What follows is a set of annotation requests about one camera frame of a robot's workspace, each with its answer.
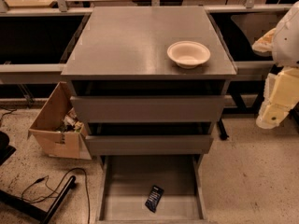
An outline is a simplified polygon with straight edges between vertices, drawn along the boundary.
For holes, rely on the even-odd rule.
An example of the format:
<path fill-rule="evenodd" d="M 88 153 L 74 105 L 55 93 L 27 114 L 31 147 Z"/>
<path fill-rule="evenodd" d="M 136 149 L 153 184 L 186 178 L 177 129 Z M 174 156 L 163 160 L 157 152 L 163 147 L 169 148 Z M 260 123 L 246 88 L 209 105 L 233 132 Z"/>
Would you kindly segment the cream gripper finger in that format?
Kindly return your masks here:
<path fill-rule="evenodd" d="M 288 116 L 289 110 L 276 104 L 262 104 L 256 124 L 262 129 L 273 129 Z"/>

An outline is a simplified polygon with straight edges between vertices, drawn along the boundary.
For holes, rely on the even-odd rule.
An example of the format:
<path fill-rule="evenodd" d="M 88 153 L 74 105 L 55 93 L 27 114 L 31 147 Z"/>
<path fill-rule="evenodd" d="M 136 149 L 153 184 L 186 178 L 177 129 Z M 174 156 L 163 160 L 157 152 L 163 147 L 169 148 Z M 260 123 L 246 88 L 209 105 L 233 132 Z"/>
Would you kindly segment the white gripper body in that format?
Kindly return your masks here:
<path fill-rule="evenodd" d="M 270 105 L 293 109 L 299 102 L 299 69 L 284 67 L 277 75 L 269 73 L 263 96 Z"/>

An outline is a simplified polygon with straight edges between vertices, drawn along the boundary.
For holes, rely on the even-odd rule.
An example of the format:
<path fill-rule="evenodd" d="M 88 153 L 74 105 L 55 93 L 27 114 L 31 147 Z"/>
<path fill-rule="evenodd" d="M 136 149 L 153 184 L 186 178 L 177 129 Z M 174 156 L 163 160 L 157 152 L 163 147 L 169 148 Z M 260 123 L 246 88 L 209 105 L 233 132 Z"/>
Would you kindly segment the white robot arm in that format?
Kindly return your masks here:
<path fill-rule="evenodd" d="M 264 84 L 261 108 L 256 124 L 263 129 L 277 127 L 299 103 L 299 2 L 278 25 L 252 45 L 254 51 L 272 53 L 282 70 L 269 73 Z"/>

